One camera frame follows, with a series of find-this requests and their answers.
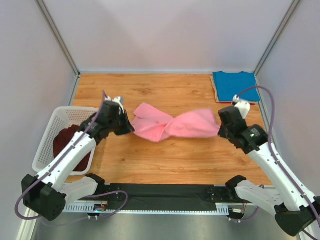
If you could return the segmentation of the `pink t shirt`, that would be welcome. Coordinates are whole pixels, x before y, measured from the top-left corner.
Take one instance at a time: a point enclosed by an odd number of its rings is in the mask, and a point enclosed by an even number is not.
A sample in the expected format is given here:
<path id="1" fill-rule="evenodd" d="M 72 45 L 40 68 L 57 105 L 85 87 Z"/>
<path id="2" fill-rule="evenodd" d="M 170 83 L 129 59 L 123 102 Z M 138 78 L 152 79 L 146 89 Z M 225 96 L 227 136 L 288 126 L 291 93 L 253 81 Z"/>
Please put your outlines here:
<path id="1" fill-rule="evenodd" d="M 134 134 L 145 140 L 159 143 L 170 137 L 212 138 L 218 135 L 220 126 L 211 109 L 196 109 L 177 117 L 142 103 L 133 113 Z"/>

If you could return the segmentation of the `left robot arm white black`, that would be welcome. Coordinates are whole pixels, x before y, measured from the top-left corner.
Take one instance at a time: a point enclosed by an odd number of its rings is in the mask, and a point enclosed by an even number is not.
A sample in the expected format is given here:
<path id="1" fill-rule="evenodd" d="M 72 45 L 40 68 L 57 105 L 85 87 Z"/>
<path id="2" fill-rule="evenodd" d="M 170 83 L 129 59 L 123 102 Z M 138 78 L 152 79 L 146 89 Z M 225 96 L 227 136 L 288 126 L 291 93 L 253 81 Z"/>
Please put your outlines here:
<path id="1" fill-rule="evenodd" d="M 81 180 L 66 183 L 76 166 L 110 133 L 117 136 L 134 132 L 123 99 L 104 97 L 96 113 L 85 120 L 61 153 L 36 176 L 21 181 L 18 203 L 48 221 L 55 220 L 65 206 L 82 198 L 100 197 L 106 190 L 105 180 L 89 173 Z"/>

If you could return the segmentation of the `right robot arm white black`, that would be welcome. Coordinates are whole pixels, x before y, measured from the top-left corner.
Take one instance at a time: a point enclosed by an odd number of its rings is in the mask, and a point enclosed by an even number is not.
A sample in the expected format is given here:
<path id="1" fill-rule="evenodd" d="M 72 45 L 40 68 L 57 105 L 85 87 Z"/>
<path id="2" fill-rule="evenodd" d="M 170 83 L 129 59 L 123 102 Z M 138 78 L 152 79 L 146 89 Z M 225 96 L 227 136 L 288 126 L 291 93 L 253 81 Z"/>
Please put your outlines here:
<path id="1" fill-rule="evenodd" d="M 218 111 L 219 136 L 229 140 L 254 160 L 272 182 L 274 189 L 263 189 L 241 175 L 226 183 L 232 193 L 272 215 L 279 227 L 295 237 L 314 223 L 320 213 L 320 198 L 310 191 L 290 170 L 275 145 L 269 143 L 265 130 L 247 126 L 238 107 Z"/>

